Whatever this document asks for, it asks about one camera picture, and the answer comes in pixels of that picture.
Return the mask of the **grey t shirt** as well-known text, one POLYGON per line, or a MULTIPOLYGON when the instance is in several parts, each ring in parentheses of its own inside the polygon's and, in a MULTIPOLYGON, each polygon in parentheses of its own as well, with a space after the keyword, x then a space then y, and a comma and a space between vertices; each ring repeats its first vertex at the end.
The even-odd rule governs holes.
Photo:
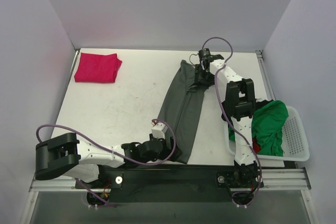
POLYGON ((182 60, 166 93, 158 119, 172 128, 177 151, 170 160, 188 163, 201 116, 205 91, 214 85, 214 76, 198 71, 182 60))

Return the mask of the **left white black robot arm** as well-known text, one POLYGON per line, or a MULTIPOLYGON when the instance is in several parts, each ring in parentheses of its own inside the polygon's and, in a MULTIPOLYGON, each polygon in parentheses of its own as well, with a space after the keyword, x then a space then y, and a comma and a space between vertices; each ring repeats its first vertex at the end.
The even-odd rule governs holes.
POLYGON ((75 133, 66 133, 36 145, 35 178, 51 180, 60 176, 81 179, 94 188, 106 183, 103 167, 131 168, 135 163, 154 162, 169 158, 176 162, 182 151, 170 139, 150 139, 144 143, 132 142, 101 149, 92 143, 79 140, 75 133))

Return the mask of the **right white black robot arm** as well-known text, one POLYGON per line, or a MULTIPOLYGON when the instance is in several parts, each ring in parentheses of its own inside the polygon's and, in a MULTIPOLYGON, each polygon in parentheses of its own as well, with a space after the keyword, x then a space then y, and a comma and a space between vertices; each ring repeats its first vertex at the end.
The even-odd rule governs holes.
POLYGON ((256 110, 255 88, 252 79, 237 74, 221 55, 212 55, 208 48, 198 52, 195 82, 199 76, 215 85, 222 115, 235 133, 235 163, 248 166, 256 162, 253 153, 251 125, 256 110))

